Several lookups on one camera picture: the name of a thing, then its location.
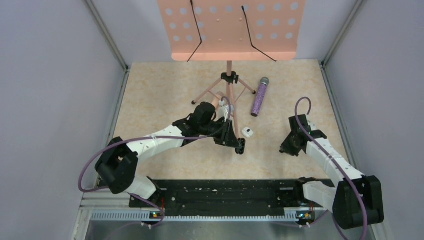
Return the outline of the black earbud charging case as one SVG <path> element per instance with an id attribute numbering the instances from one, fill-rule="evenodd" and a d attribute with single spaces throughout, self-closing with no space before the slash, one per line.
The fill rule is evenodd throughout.
<path id="1" fill-rule="evenodd" d="M 235 148 L 235 153 L 237 155 L 243 155 L 245 153 L 245 147 L 246 147 L 246 139 L 245 138 L 238 138 L 237 139 L 239 146 Z"/>

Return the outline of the white earbud charging case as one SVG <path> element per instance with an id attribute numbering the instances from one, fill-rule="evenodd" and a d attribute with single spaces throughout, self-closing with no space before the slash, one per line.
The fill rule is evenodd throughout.
<path id="1" fill-rule="evenodd" d="M 241 133 L 246 138 L 251 138 L 254 135 L 254 131 L 250 127 L 243 128 Z"/>

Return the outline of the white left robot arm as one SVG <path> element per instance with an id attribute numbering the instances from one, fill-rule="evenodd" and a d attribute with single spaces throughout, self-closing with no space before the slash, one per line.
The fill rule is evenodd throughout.
<path id="1" fill-rule="evenodd" d="M 94 168 L 112 194 L 134 194 L 154 207 L 161 194 L 150 178 L 137 173 L 142 161 L 204 138 L 213 138 L 215 144 L 233 148 L 238 155 L 244 153 L 246 140 L 236 136 L 232 120 L 216 115 L 214 105 L 202 102 L 186 118 L 161 131 L 133 140 L 116 137 L 101 151 Z"/>

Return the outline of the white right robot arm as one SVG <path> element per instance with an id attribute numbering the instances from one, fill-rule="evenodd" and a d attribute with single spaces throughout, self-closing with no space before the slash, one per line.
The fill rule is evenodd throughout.
<path id="1" fill-rule="evenodd" d="M 280 152 L 299 156 L 300 152 L 315 160 L 333 183 L 332 187 L 313 177 L 295 182 L 293 200 L 299 206 L 316 203 L 330 211 L 344 230 L 384 221 L 384 204 L 380 180 L 354 168 L 331 145 L 327 136 L 305 114 L 289 119 L 290 133 Z"/>

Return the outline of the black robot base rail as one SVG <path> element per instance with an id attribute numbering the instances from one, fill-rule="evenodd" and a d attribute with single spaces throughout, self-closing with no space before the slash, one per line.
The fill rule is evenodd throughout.
<path id="1" fill-rule="evenodd" d="M 166 221 L 275 222 L 311 227 L 327 211 L 296 198 L 294 179 L 154 180 L 146 200 L 131 195 L 129 207 L 151 207 L 148 223 Z"/>

